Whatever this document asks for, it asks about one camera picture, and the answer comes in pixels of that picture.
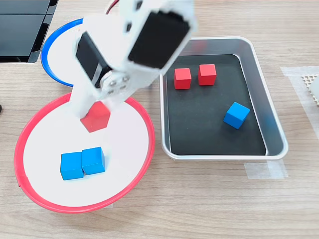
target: wooden table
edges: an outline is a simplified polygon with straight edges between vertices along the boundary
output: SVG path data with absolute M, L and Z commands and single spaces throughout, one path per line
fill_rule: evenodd
M 49 30 L 107 0 L 60 0 Z M 16 141 L 45 104 L 71 88 L 41 62 L 0 64 L 0 238 L 13 239 L 317 239 L 319 141 L 280 67 L 319 63 L 319 1 L 196 1 L 196 36 L 243 36 L 260 60 L 290 152 L 289 177 L 251 180 L 242 162 L 174 162 L 161 149 L 159 83 L 134 97 L 156 129 L 156 151 L 144 178 L 113 208 L 62 215 L 33 203 L 18 188 Z

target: red rim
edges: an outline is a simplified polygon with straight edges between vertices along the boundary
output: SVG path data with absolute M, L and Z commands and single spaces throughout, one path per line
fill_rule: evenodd
M 154 126 L 153 126 L 152 120 L 151 120 L 150 116 L 148 115 L 148 113 L 146 112 L 146 110 L 143 108 L 143 106 L 141 106 L 141 104 L 138 103 L 133 98 L 128 98 L 126 100 L 126 103 L 129 104 L 130 106 L 132 106 L 142 116 L 142 118 L 146 124 L 148 133 L 149 133 L 148 153 L 146 155 L 146 160 L 145 160 L 141 170 L 137 174 L 137 176 L 121 192 L 119 192 L 115 196 L 113 196 L 105 201 L 102 201 L 102 202 L 99 202 L 96 204 L 92 204 L 92 205 L 88 205 L 88 206 L 84 206 L 84 207 L 66 207 L 66 206 L 61 206 L 58 204 L 51 203 L 51 202 L 43 199 L 42 197 L 40 197 L 34 191 L 34 189 L 32 188 L 32 186 L 31 186 L 31 184 L 30 184 L 30 182 L 25 174 L 24 166 L 23 166 L 24 147 L 25 147 L 26 141 L 27 141 L 30 133 L 34 129 L 34 127 L 52 110 L 54 110 L 55 108 L 59 107 L 60 105 L 62 105 L 64 103 L 68 102 L 70 100 L 70 96 L 71 96 L 71 93 L 68 93 L 64 96 L 61 96 L 61 97 L 55 99 L 54 101 L 50 102 L 49 104 L 47 104 L 39 112 L 37 112 L 32 117 L 32 119 L 28 122 L 28 124 L 24 127 L 24 129 L 23 129 L 23 131 L 22 131 L 22 133 L 17 141 L 16 147 L 15 147 L 14 170 L 15 170 L 15 176 L 16 176 L 16 179 L 18 181 L 19 187 L 24 191 L 24 193 L 32 201 L 34 201 L 35 203 L 37 203 L 41 207 L 44 207 L 48 210 L 58 212 L 58 213 L 70 213 L 70 214 L 87 213 L 87 212 L 92 212 L 92 211 L 101 209 L 103 207 L 106 207 L 106 206 L 116 202 L 117 200 L 119 200 L 120 198 L 125 196 L 129 191 L 131 191 L 138 184 L 138 182 L 141 180 L 141 178 L 146 173 L 146 171 L 151 163 L 153 154 L 154 154 L 155 131 L 154 131 Z

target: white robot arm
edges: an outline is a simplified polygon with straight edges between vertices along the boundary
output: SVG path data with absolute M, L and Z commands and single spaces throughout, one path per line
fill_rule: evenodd
M 86 73 L 70 103 L 78 117 L 109 110 L 166 73 L 196 30 L 192 0 L 120 0 L 119 15 L 83 19 L 75 56 Z

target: white mesh object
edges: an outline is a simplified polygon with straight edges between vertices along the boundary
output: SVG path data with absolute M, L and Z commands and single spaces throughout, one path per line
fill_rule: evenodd
M 316 103 L 316 105 L 318 106 L 319 108 L 319 101 L 318 99 L 311 93 L 311 90 L 309 89 L 311 83 L 314 81 L 314 79 L 318 77 L 318 74 L 315 74 L 315 75 L 303 75 L 301 76 L 302 80 L 304 81 L 304 84 L 307 86 L 308 88 L 308 91 L 312 97 L 312 99 L 314 100 L 314 102 Z

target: black device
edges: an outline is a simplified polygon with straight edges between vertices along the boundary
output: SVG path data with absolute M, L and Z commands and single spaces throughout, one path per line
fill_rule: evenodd
M 38 60 L 58 0 L 0 0 L 0 62 Z

